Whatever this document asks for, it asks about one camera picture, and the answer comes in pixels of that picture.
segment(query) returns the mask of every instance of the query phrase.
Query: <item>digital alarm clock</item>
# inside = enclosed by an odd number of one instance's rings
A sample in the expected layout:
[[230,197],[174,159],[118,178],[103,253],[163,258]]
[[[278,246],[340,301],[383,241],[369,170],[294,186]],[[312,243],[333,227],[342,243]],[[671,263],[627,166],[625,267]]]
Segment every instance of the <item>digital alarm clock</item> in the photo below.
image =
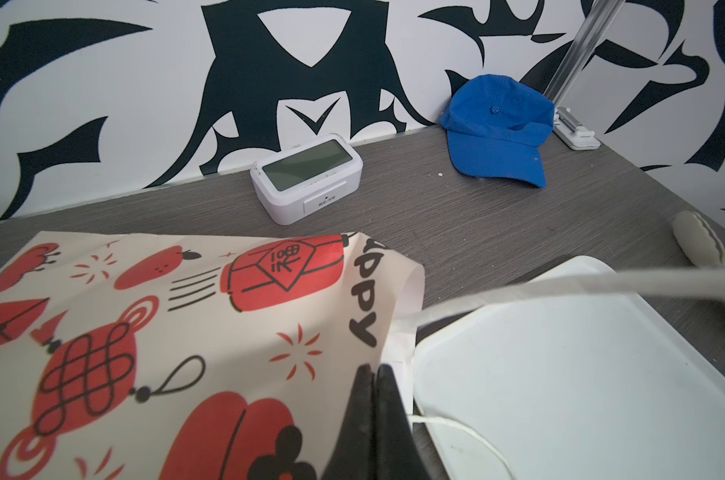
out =
[[327,134],[253,164],[250,177],[272,220],[290,225],[357,190],[362,159],[343,138]]

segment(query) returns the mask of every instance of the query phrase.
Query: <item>black and white wallpaper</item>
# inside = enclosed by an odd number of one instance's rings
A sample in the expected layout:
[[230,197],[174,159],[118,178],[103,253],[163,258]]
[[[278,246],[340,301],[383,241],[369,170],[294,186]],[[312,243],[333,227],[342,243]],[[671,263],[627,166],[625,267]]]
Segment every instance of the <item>black and white wallpaper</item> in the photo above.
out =
[[0,0],[0,219],[419,128],[479,74],[543,91],[582,3]]
[[725,0],[626,0],[562,105],[725,226]]

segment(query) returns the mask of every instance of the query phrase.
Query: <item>desk surface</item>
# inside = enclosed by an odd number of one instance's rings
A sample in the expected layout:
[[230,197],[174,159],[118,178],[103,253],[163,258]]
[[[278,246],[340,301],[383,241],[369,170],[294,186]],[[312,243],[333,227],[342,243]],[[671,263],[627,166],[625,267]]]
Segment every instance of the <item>desk surface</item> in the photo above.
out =
[[[549,138],[542,190],[459,174],[436,127],[357,151],[365,162],[359,190],[290,226],[271,221],[240,172],[0,223],[0,266],[40,230],[279,237],[359,230],[424,265],[430,305],[530,279],[575,255],[617,270],[689,265],[670,224],[693,208],[606,146],[573,152]],[[725,231],[714,228],[725,244]],[[649,302],[725,375],[722,305]],[[435,480],[446,478],[419,427],[416,440]]]

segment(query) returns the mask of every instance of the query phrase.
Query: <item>red fruit print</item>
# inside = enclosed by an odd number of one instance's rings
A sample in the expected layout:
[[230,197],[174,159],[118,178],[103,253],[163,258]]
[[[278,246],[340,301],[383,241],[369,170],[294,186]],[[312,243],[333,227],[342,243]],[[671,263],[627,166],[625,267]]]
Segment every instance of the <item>red fruit print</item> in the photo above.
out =
[[[84,333],[55,349],[34,397],[31,425],[11,441],[0,458],[1,480],[27,480],[37,475],[53,455],[58,436],[114,410],[134,391],[134,335],[152,320],[158,306],[156,296],[144,297],[129,306],[117,322]],[[42,331],[49,330],[50,322],[56,324],[62,316],[63,313],[46,322]],[[32,465],[23,473],[12,475],[8,471],[11,458]]]
[[0,345],[16,340],[42,315],[50,299],[0,303]]
[[44,264],[54,264],[56,260],[48,260],[49,256],[59,255],[60,252],[52,253],[58,248],[58,244],[40,244],[32,246],[23,252],[13,263],[6,266],[0,272],[0,292],[5,292],[13,285],[21,281],[29,272],[39,272],[44,269]]
[[138,264],[127,269],[114,282],[114,288],[116,290],[126,290],[141,283],[160,278],[178,268],[182,260],[194,260],[200,257],[201,255],[196,252],[184,251],[184,248],[179,245],[165,248],[165,250],[147,256]]
[[248,405],[234,392],[216,393],[186,419],[160,480],[316,480],[310,464],[296,462],[301,443],[280,400]]
[[221,291],[240,312],[319,292],[341,278],[346,245],[346,235],[328,235],[257,246],[224,266]]

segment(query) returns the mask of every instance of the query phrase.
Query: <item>white cord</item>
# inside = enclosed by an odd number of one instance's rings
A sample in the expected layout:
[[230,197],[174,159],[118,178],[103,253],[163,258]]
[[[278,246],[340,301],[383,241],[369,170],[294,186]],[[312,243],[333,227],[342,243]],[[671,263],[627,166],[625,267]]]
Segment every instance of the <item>white cord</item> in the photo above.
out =
[[562,276],[502,286],[459,296],[421,312],[397,318],[404,328],[418,328],[490,303],[518,302],[551,296],[638,293],[694,299],[725,300],[725,268],[635,270],[599,275]]
[[506,467],[507,472],[509,472],[509,478],[511,478],[511,480],[517,480],[517,475],[514,474],[514,470],[511,468],[511,465],[509,465],[509,461],[506,459],[506,457],[503,456],[503,453],[501,453],[501,451],[496,448],[492,443],[486,440],[485,437],[477,433],[477,431],[474,430],[472,427],[465,426],[463,423],[456,422],[455,420],[444,417],[424,417],[420,415],[408,415],[407,418],[413,423],[434,423],[436,425],[445,425],[453,428],[458,428],[459,430],[463,430],[472,437],[476,438],[482,445],[485,446],[485,448],[490,450],[493,455],[496,456],[496,458],[501,460],[501,463],[503,463],[503,466]]

